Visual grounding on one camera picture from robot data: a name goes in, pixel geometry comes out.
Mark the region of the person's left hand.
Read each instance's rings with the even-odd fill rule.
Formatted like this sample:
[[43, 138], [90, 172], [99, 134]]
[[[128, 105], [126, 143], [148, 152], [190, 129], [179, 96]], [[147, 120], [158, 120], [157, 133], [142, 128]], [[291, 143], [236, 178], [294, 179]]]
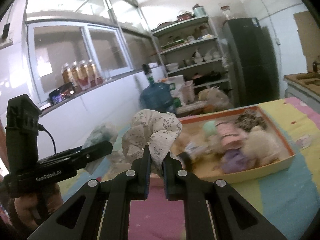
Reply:
[[[40, 219], [37, 211], [38, 198], [36, 194], [28, 194], [18, 198], [9, 198], [8, 214], [13, 228], [20, 234], [29, 234], [36, 230]], [[58, 184], [47, 193], [46, 208], [49, 214], [54, 213], [63, 204], [60, 187]]]

